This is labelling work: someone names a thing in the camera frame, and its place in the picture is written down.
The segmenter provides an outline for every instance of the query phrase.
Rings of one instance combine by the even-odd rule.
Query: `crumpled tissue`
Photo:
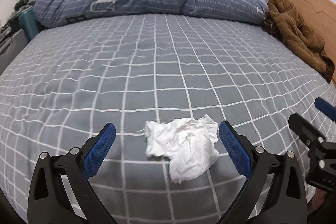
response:
[[[181,183],[203,174],[217,160],[214,148],[218,123],[207,114],[194,120],[175,119],[167,124],[146,122],[146,156],[166,156],[170,159],[169,174],[172,182]]]

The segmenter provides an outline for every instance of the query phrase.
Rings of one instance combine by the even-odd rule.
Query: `blue handle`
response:
[[[115,139],[116,128],[110,124],[84,158],[83,176],[86,180],[97,174]]]
[[[332,121],[336,122],[336,108],[323,100],[321,97],[315,99],[315,107],[322,111]]]
[[[225,122],[219,126],[219,138],[233,161],[238,173],[247,179],[252,177],[251,158]]]

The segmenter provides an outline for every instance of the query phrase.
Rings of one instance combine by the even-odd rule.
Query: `gray plaid bedsheet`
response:
[[[145,156],[146,121],[227,119],[268,152],[293,150],[303,174],[307,151],[289,115],[300,113],[329,141],[336,129],[314,107],[318,96],[335,104],[332,85],[262,28],[214,19],[147,14],[44,31],[1,75],[0,94],[0,187],[24,219],[39,154],[81,146],[106,122],[117,138],[90,183],[120,224],[216,223],[245,180],[219,141],[209,171],[172,184],[168,161]],[[306,190],[310,199],[314,189]]]

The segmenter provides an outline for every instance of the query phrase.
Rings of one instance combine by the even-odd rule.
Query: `brown jacket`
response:
[[[323,50],[323,37],[305,24],[302,15],[289,0],[269,0],[268,10],[264,20],[267,32],[280,39],[330,83],[335,65]]]

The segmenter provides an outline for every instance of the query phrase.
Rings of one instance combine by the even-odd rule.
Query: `wooden headboard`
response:
[[[336,4],[331,0],[290,0],[306,23],[315,27],[324,38],[324,49],[336,64]]]

